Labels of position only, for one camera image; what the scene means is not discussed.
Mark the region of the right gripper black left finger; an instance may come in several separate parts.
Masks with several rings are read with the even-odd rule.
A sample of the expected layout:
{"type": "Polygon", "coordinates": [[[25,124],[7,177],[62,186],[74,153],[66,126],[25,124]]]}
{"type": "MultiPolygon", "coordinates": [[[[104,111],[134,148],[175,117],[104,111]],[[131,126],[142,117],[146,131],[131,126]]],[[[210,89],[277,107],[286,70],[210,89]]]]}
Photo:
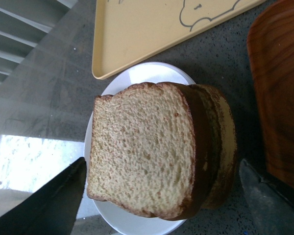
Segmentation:
{"type": "Polygon", "coordinates": [[[69,235],[83,197],[86,161],[78,158],[0,217],[0,235],[69,235]]]}

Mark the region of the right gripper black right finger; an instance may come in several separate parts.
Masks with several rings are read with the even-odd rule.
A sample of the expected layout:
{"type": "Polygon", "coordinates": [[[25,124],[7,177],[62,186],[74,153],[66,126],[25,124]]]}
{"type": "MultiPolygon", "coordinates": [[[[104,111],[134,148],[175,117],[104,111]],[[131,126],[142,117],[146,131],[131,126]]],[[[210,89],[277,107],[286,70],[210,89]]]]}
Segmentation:
{"type": "Polygon", "coordinates": [[[294,189],[247,159],[239,176],[258,233],[294,235],[294,189]]]}

